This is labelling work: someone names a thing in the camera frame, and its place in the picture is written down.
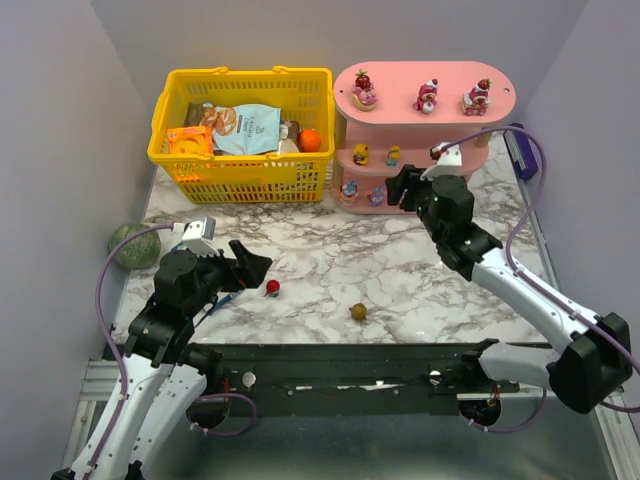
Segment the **red cherry toy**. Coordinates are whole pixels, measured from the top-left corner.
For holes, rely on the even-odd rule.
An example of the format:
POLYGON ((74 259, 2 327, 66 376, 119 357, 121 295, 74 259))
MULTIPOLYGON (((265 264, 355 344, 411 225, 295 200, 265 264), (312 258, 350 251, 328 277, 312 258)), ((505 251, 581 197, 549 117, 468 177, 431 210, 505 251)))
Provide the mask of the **red cherry toy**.
POLYGON ((277 298, 280 294, 280 289, 281 285, 277 280, 269 280, 265 286, 265 297, 277 298))

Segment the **small yellow blue toy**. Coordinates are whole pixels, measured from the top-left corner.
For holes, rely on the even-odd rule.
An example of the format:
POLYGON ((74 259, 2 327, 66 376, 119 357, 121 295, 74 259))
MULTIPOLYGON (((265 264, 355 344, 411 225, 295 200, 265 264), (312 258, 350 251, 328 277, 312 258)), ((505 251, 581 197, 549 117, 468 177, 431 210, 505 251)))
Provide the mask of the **small yellow blue toy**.
POLYGON ((401 150, 397 145, 392 146, 387 152, 386 165, 390 168, 394 168, 398 165, 401 158, 401 150))

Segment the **olive brown round toy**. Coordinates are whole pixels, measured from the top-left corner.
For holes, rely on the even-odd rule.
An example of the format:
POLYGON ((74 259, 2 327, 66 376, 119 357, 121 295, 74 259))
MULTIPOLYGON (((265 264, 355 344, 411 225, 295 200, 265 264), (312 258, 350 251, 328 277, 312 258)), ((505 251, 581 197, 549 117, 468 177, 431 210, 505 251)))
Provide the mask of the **olive brown round toy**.
POLYGON ((367 307, 363 303, 356 303, 349 308, 351 318, 356 322, 364 321, 367 317, 367 307))

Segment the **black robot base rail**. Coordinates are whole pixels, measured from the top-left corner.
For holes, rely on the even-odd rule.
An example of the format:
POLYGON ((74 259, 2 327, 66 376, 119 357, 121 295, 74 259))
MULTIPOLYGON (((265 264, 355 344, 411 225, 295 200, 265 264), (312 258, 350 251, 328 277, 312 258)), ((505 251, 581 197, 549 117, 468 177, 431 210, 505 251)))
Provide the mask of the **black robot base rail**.
POLYGON ((519 386, 470 366, 472 344, 195 344, 206 393, 253 401, 236 415, 262 417, 455 415, 458 398, 478 399, 519 386))

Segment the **pink bear figure toy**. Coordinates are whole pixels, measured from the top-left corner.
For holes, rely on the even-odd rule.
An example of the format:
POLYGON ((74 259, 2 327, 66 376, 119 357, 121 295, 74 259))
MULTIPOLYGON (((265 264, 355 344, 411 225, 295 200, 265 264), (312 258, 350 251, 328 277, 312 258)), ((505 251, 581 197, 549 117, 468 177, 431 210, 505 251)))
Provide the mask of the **pink bear figure toy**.
POLYGON ((419 88, 416 101, 413 103, 412 108, 423 114, 431 113, 437 105, 438 88, 439 81, 437 78, 424 82, 419 88))

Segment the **small purple bunny toy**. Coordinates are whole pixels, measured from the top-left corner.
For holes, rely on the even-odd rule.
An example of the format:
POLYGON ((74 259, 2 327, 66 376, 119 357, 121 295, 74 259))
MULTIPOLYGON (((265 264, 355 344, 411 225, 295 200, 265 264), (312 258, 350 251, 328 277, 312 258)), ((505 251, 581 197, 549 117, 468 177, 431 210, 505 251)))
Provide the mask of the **small purple bunny toy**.
POLYGON ((386 204, 386 188, 378 186, 368 195, 368 203, 372 208, 378 208, 386 204))

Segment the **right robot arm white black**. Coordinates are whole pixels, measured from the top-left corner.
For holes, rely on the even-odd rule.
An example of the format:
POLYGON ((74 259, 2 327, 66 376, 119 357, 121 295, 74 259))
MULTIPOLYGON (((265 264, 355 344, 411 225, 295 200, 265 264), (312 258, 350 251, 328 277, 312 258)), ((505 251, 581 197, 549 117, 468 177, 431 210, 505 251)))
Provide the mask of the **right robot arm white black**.
POLYGON ((627 322, 569 300, 510 257, 473 222, 474 196, 463 178, 430 180, 425 170, 405 165, 385 186, 388 205, 416 213, 444 265, 499 297, 551 346, 486 340, 467 359, 467 373, 550 389, 566 407, 587 414, 638 369, 627 322))

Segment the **strawberry pink bear donut toy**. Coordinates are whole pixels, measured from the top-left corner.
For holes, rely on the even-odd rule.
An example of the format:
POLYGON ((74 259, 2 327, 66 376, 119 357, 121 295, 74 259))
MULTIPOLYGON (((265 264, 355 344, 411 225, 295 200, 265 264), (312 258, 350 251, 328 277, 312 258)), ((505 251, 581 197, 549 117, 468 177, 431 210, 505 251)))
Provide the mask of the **strawberry pink bear donut toy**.
POLYGON ((376 108, 378 96, 366 70, 358 70, 351 91, 352 102, 358 110, 371 111, 376 108))

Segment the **purple orange bunny toy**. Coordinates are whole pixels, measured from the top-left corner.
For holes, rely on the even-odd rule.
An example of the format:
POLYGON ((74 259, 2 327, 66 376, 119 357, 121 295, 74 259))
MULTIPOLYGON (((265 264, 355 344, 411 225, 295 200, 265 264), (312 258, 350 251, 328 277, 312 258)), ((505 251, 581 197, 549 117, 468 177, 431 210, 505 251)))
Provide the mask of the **purple orange bunny toy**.
POLYGON ((340 188, 340 199, 344 205, 352 205, 358 197, 358 182, 346 181, 340 188))

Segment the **yellow duck toy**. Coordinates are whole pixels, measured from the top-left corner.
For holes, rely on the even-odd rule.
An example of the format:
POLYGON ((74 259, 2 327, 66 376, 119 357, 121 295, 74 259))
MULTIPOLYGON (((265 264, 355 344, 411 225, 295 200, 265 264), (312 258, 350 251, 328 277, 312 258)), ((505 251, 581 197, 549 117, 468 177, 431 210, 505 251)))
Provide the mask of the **yellow duck toy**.
POLYGON ((355 165, 365 166, 369 163, 369 147, 367 144, 356 144, 352 152, 352 161, 355 165))

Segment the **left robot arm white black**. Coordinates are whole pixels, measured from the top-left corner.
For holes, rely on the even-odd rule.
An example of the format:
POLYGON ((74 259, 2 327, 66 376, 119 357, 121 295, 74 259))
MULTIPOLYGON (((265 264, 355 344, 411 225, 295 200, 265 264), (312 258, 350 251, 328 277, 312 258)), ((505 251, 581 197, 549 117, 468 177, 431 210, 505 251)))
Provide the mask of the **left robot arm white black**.
POLYGON ((204 241, 203 249, 165 254, 154 292, 131 322, 114 356, 120 370, 93 434, 55 479, 141 479, 187 409, 208 387, 222 385, 222 355, 192 342, 194 318, 220 292, 256 289, 272 265, 238 240, 232 257, 204 241))

